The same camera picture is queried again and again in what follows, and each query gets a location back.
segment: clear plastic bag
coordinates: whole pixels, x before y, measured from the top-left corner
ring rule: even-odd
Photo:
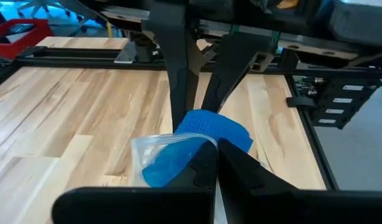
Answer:
[[[171,169],[178,170],[179,167],[188,163],[200,146],[207,141],[213,143],[217,148],[217,142],[213,138],[197,133],[161,134],[133,139],[133,176],[130,178],[130,185],[133,187],[155,187],[146,181],[146,169],[153,166],[163,167],[173,174],[175,172],[172,172]],[[163,151],[168,151],[168,148],[170,148],[170,156],[162,157],[162,154],[165,153]],[[215,196],[215,224],[227,224],[218,181]]]

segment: blue object in bag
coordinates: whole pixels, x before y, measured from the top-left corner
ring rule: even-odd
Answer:
[[[253,143],[242,125],[207,110],[189,111],[175,133],[204,134],[216,142],[221,138],[227,139],[244,152],[248,152]],[[158,153],[154,163],[142,170],[144,180],[151,187],[165,186],[185,168],[206,141],[204,138],[190,138],[167,145]]]

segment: plastic bag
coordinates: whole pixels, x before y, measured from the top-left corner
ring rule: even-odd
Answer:
[[[161,134],[133,139],[133,176],[130,179],[130,185],[133,187],[155,187],[153,186],[156,184],[155,179],[160,179],[158,175],[165,175],[166,181],[171,179],[170,177],[175,177],[175,174],[181,171],[181,167],[184,168],[200,146],[207,141],[213,143],[217,148],[217,142],[213,138],[197,133]],[[153,179],[151,180],[151,177],[146,176],[146,170],[151,167],[162,168],[166,172],[152,171],[150,174],[152,174]],[[161,185],[164,185],[164,182],[158,181],[158,183],[160,187],[163,187]],[[227,224],[218,181],[215,195],[215,224]]]

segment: red crate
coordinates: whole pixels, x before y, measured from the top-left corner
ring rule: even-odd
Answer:
[[[0,57],[15,59],[15,57],[27,47],[35,46],[44,38],[53,35],[47,19],[12,19],[0,24],[0,37],[3,36],[11,26],[16,24],[34,24],[35,27],[14,43],[0,44]]]

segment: wooden table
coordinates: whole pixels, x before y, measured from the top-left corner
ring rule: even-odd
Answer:
[[[120,49],[124,39],[48,37],[39,45]],[[210,75],[201,74],[195,107]],[[302,189],[324,189],[280,75],[248,75],[221,114],[254,140],[250,154]],[[132,138],[170,133],[166,72],[24,67],[0,86],[0,224],[49,223],[64,191],[127,186]]]

